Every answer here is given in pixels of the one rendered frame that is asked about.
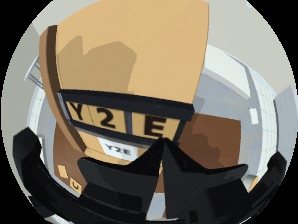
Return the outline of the white paper label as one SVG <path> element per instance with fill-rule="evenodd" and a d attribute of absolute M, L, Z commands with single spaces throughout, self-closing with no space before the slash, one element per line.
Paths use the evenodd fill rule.
<path fill-rule="evenodd" d="M 137 148 L 129 147 L 129 145 L 116 143 L 116 141 L 100 140 L 102 148 L 106 155 L 117 157 L 117 159 L 133 161 L 137 159 Z"/>

